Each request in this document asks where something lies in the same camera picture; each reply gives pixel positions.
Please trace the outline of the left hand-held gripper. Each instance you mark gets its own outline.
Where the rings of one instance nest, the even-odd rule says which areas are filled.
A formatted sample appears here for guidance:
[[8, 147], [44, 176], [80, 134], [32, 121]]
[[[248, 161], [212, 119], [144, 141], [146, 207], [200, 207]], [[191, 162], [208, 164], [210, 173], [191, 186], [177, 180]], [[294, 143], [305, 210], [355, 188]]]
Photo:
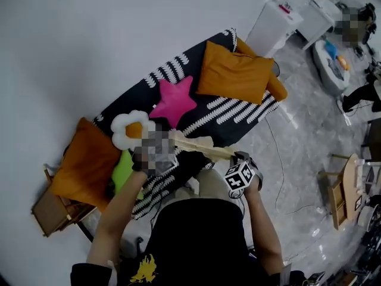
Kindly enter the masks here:
[[142, 170], [148, 176], [160, 176], [177, 167], [174, 139], [167, 131], [149, 130], [142, 138]]

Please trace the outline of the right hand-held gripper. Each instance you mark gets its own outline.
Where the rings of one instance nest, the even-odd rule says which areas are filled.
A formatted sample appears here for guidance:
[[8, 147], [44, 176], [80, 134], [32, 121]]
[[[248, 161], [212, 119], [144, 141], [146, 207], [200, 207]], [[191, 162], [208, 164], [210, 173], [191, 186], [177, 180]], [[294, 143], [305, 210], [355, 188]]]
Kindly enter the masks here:
[[263, 175], [248, 153], [235, 151], [232, 156], [232, 164], [234, 165], [229, 167], [223, 176], [231, 192], [247, 188], [255, 177], [258, 178], [258, 190], [262, 189]]

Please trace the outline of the cream cloth garment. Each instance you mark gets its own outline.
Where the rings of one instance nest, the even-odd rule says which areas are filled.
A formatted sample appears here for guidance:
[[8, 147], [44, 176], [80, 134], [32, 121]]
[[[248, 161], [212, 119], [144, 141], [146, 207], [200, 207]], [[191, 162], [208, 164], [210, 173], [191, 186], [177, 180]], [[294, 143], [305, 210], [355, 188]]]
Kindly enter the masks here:
[[213, 162], [219, 160], [230, 160], [235, 155], [235, 149], [232, 147], [215, 147], [212, 137], [202, 136], [197, 138], [187, 138], [179, 130], [171, 130], [169, 138], [174, 142], [174, 145], [187, 152], [199, 152]]

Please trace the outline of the person's left forearm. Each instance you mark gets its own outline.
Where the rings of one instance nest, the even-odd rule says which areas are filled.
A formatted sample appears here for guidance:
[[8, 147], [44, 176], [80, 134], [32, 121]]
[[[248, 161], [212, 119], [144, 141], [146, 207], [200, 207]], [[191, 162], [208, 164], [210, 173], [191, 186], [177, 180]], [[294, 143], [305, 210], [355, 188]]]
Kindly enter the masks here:
[[147, 178], [144, 172], [132, 172], [102, 212], [87, 263], [99, 266], [106, 266], [109, 261], [118, 263], [122, 234], [132, 218], [135, 201]]

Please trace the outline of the person's right forearm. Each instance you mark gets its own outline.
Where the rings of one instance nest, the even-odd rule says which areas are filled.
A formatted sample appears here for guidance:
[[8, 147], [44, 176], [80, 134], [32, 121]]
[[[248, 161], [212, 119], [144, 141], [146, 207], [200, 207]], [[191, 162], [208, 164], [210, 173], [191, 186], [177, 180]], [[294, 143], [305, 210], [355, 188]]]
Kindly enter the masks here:
[[281, 273], [282, 248], [279, 237], [262, 202], [258, 184], [253, 182], [244, 190], [248, 203], [254, 249], [268, 275]]

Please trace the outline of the person's left hand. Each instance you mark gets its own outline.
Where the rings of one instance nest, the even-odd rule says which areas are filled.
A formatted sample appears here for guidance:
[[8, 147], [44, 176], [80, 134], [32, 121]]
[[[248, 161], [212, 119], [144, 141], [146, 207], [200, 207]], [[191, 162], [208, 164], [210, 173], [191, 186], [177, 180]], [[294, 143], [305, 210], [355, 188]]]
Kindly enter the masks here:
[[149, 172], [148, 155], [141, 150], [136, 150], [132, 155], [132, 169], [136, 172], [144, 172], [146, 175]]

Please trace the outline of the green star pillow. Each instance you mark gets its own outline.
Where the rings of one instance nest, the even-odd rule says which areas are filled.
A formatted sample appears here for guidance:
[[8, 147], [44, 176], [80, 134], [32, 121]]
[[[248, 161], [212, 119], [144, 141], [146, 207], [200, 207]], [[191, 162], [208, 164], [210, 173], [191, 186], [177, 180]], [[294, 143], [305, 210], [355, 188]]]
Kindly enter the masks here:
[[121, 190], [128, 177], [133, 172], [132, 167], [133, 161], [129, 150], [122, 151], [119, 162], [115, 166], [111, 175], [111, 179], [115, 186], [115, 194]]

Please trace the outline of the person's beige trousers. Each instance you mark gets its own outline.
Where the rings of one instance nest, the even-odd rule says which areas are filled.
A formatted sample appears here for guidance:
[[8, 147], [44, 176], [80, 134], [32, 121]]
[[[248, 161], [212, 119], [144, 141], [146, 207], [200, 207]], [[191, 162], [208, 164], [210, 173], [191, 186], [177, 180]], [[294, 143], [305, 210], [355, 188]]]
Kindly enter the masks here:
[[199, 183], [199, 193], [194, 193], [187, 187], [181, 187], [175, 192], [173, 201], [188, 200], [191, 198], [209, 198], [228, 201], [236, 206], [240, 205], [238, 200], [229, 197], [228, 187], [215, 169], [204, 169], [195, 178]]

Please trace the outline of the pink star pillow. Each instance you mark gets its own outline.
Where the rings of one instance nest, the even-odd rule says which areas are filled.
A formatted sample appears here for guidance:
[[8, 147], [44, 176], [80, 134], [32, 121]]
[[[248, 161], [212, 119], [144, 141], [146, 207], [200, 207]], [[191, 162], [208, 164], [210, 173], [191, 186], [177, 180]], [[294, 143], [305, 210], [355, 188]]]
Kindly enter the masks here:
[[177, 128], [182, 116], [196, 108], [196, 102], [189, 96], [192, 76], [187, 76], [179, 83], [172, 84], [167, 80], [160, 80], [159, 103], [150, 112], [149, 117], [166, 118], [171, 128]]

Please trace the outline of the black white patterned sofa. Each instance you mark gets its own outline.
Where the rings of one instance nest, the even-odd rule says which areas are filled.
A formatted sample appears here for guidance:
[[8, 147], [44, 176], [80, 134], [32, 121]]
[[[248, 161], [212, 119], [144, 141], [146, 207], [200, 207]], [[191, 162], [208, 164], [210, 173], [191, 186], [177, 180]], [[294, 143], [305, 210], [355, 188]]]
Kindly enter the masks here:
[[[150, 72], [98, 114], [93, 123], [106, 135], [112, 136], [111, 122], [119, 114], [133, 110], [152, 111], [160, 100], [160, 79], [177, 83], [191, 75], [194, 83], [198, 83], [205, 49], [206, 41], [202, 41]], [[210, 136], [217, 147], [238, 142], [280, 103], [269, 91], [265, 91], [262, 103], [256, 105], [237, 99], [196, 95], [195, 90], [196, 86], [192, 85], [191, 97], [197, 106], [180, 119], [178, 129], [188, 138]], [[135, 203], [132, 211], [134, 219], [147, 215], [162, 198], [184, 185], [210, 162], [201, 153], [181, 150], [176, 151], [176, 158], [177, 167], [161, 176], [148, 178], [143, 185], [143, 199]]]

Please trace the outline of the person's black shirt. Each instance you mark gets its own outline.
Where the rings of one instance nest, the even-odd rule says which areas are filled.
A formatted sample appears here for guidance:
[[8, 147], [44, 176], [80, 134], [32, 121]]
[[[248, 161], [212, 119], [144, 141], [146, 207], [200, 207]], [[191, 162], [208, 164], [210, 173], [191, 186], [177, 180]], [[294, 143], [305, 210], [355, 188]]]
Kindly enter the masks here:
[[242, 212], [228, 201], [191, 198], [165, 206], [142, 256], [119, 270], [73, 265], [71, 286], [302, 286], [301, 271], [268, 275], [246, 246]]

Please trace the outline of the wooden table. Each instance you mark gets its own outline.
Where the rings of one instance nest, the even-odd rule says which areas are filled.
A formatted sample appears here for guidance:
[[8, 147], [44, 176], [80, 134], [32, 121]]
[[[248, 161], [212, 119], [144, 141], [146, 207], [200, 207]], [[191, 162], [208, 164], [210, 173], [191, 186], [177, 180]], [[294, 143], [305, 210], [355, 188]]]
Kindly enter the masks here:
[[358, 217], [363, 205], [365, 189], [363, 186], [363, 164], [356, 153], [348, 156], [333, 154], [332, 157], [346, 161], [339, 172], [320, 171], [319, 176], [334, 177], [333, 184], [327, 186], [327, 194], [332, 215], [333, 227], [342, 226]]

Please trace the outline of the white pet bed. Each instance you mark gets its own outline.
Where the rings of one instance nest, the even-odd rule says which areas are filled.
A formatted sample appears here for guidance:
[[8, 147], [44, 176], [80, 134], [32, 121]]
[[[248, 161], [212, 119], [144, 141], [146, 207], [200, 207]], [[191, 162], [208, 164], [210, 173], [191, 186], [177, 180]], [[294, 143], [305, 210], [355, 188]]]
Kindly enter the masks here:
[[344, 93], [349, 86], [350, 73], [344, 70], [337, 59], [326, 50], [326, 41], [318, 40], [312, 48], [313, 62], [325, 91], [333, 97]]

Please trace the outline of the wooden shelf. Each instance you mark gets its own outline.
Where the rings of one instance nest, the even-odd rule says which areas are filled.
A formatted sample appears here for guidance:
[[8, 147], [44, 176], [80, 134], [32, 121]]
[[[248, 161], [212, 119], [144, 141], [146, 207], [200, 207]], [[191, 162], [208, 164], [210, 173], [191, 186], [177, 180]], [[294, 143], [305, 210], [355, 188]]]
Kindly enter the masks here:
[[43, 171], [47, 186], [31, 209], [43, 236], [48, 238], [70, 225], [79, 225], [82, 228], [81, 221], [96, 210], [96, 207], [55, 195], [51, 190], [53, 181], [51, 172], [56, 171], [56, 168], [44, 164]]

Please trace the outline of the white water dispenser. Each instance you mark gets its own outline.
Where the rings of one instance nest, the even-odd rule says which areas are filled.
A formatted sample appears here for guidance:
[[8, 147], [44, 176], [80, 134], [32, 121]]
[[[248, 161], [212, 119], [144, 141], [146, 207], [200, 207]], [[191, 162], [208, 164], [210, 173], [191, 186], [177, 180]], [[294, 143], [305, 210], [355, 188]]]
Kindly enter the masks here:
[[285, 12], [274, 1], [265, 4], [246, 44], [259, 56], [271, 58], [303, 22], [298, 12]]

